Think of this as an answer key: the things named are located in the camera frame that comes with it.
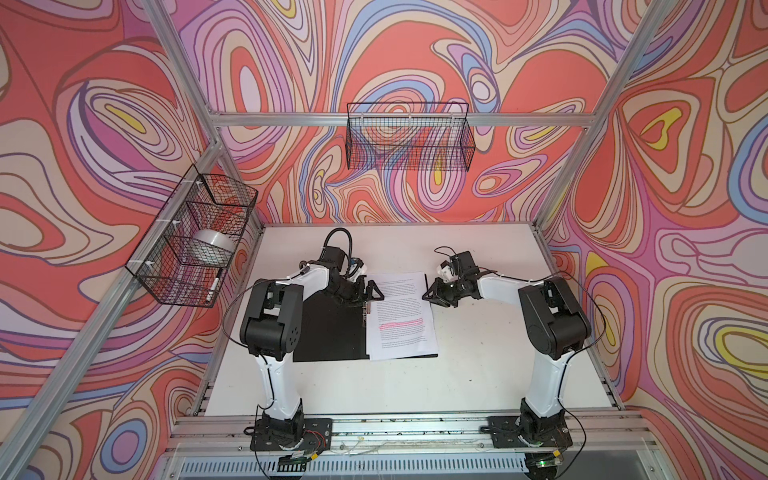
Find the white folder black inside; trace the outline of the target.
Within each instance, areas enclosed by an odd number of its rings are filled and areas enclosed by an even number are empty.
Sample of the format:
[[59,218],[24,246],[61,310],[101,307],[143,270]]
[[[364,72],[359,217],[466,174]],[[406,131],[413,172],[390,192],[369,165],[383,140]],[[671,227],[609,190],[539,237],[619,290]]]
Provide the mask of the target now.
[[294,360],[370,360],[366,353],[366,316],[370,303],[349,307],[337,304],[328,294],[314,294],[304,304],[302,333]]

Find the printed paper sheet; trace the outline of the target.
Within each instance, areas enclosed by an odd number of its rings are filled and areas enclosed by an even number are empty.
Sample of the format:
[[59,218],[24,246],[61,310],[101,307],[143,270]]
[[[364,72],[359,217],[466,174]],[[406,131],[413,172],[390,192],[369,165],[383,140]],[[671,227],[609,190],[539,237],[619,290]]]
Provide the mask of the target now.
[[423,299],[423,273],[380,274],[372,280],[384,299],[372,301],[366,316],[370,360],[436,357],[439,353],[431,304]]

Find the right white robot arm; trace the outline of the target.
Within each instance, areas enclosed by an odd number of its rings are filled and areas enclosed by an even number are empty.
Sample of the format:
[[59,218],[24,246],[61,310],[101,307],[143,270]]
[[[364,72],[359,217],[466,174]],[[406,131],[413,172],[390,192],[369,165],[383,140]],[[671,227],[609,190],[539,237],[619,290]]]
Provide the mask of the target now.
[[468,251],[443,261],[422,299],[456,308],[464,298],[495,300],[521,308],[524,330],[535,350],[531,382],[513,427],[491,427],[514,433],[527,445],[542,444],[566,428],[561,392],[570,360],[586,348],[592,326],[567,280],[551,274],[522,279],[478,266]]

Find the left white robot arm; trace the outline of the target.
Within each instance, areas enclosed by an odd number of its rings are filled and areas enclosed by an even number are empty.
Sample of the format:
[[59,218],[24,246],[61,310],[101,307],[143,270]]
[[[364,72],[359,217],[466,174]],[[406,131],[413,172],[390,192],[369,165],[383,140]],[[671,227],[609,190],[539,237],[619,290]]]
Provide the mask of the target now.
[[348,279],[338,268],[319,263],[308,263],[287,278],[259,279],[248,290],[239,343],[259,361],[268,394],[256,421],[258,433],[293,440],[304,434],[303,403],[290,366],[302,333],[304,302],[320,292],[351,307],[385,299],[376,282],[364,274]]

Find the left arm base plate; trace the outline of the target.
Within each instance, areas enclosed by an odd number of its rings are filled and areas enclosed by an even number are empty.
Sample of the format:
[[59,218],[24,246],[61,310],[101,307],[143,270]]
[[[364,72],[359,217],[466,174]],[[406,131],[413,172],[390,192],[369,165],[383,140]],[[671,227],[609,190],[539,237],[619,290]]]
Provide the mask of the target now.
[[265,416],[244,432],[251,437],[254,452],[321,453],[332,445],[333,420],[319,417],[299,420],[276,420]]

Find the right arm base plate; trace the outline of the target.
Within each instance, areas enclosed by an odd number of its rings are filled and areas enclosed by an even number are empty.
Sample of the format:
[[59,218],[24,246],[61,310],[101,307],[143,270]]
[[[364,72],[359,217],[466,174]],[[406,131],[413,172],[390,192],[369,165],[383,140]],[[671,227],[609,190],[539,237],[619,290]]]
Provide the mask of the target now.
[[573,446],[564,418],[557,416],[542,421],[527,416],[490,416],[479,431],[491,437],[494,448],[566,450]]

